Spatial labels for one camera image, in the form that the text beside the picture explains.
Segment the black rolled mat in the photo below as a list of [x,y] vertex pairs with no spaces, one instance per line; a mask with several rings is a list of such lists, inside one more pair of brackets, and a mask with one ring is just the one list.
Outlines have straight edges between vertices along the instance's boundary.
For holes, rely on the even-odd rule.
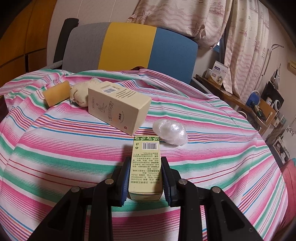
[[58,38],[53,63],[63,60],[70,33],[75,27],[78,26],[78,24],[79,24],[79,19],[77,18],[67,18],[64,21],[62,25],[62,29],[60,31],[59,38]]

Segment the wooden wardrobe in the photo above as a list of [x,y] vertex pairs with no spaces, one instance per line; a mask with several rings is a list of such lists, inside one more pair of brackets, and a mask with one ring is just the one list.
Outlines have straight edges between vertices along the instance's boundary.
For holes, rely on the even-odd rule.
[[30,1],[1,37],[1,86],[47,65],[49,27],[56,1]]

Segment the white box on shelf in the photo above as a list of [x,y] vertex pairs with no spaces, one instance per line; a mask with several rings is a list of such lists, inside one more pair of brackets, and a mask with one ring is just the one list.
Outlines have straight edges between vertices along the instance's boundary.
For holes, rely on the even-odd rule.
[[223,81],[228,73],[229,67],[220,63],[219,61],[215,61],[209,75],[209,80],[218,86],[222,86]]

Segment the large beige carton box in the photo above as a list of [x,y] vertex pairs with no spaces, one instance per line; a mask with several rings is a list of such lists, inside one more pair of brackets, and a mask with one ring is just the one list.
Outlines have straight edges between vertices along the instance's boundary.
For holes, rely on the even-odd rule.
[[109,81],[88,88],[88,112],[132,136],[145,122],[152,98]]

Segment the wooden side shelf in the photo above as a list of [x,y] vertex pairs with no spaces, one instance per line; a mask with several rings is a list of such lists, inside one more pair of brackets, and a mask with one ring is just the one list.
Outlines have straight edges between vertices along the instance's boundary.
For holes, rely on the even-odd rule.
[[263,136],[267,131],[267,129],[270,127],[271,122],[275,117],[275,110],[262,99],[260,100],[258,106],[262,110],[263,114],[265,115],[266,121],[260,120],[256,116],[256,113],[251,109],[251,107],[248,107],[246,104],[244,104],[244,102],[241,99],[239,99],[235,95],[230,94],[223,87],[220,87],[219,85],[199,75],[196,75],[195,77],[193,77],[193,81],[196,84],[201,84],[201,87],[204,87],[206,90],[209,90],[211,93],[218,96],[223,101],[238,106],[243,110],[244,113],[254,117],[255,122],[260,127],[259,134],[261,136]]

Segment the grey yellow blue chair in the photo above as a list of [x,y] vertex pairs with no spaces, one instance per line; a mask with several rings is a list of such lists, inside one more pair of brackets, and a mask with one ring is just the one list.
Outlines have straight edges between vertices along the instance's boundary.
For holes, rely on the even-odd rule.
[[197,43],[166,29],[132,23],[92,23],[71,31],[62,66],[73,73],[143,67],[189,84],[197,51]]

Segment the small green beige carton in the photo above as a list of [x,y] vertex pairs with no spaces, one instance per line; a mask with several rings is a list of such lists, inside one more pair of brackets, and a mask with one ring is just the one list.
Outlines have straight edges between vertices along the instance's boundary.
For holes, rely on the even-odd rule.
[[158,136],[134,136],[128,192],[136,201],[160,199],[163,184]]

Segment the yellow sponge block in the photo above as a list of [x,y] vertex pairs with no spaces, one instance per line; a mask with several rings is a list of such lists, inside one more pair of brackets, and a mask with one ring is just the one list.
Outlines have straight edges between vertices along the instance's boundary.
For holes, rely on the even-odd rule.
[[43,96],[49,107],[54,106],[70,97],[70,84],[68,81],[57,84],[43,91]]

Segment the blue white fan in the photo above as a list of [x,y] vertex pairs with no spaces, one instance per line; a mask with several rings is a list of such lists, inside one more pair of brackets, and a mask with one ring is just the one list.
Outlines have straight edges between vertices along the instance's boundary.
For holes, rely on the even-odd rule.
[[259,103],[260,103],[260,93],[257,90],[254,90],[253,92],[251,92],[250,96],[248,97],[246,105],[251,108],[254,105],[258,105]]

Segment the cream knitted sock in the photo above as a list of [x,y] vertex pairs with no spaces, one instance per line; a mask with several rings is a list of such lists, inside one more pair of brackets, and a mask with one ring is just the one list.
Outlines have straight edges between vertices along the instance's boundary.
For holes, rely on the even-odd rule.
[[90,87],[95,87],[100,83],[101,80],[98,78],[92,78],[91,80],[74,84],[70,88],[70,101],[83,108],[88,107],[88,89]]

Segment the clear plastic ball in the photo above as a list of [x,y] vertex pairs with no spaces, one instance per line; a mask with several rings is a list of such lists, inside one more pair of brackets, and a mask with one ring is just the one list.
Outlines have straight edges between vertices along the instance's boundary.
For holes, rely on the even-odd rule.
[[182,146],[188,142],[186,128],[178,121],[161,118],[153,123],[152,129],[167,144]]

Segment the striped pink green tablecloth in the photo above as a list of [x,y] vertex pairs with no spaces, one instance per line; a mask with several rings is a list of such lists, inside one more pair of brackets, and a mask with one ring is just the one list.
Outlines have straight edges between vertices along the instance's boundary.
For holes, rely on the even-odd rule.
[[133,138],[69,100],[48,107],[43,91],[64,81],[98,78],[152,98],[137,135],[153,123],[182,123],[187,144],[161,143],[161,154],[196,186],[220,187],[264,240],[283,223],[284,178],[260,134],[218,97],[151,71],[70,73],[39,70],[1,87],[8,115],[1,122],[1,226],[11,240],[27,240],[72,186],[91,187],[111,176],[132,152]]

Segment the pink patterned curtain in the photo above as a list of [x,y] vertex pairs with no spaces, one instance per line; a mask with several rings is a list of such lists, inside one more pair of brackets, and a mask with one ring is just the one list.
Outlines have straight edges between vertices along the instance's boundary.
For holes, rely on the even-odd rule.
[[225,37],[225,90],[244,102],[255,90],[269,34],[269,12],[261,1],[139,1],[127,22],[177,32],[202,48],[214,48]]

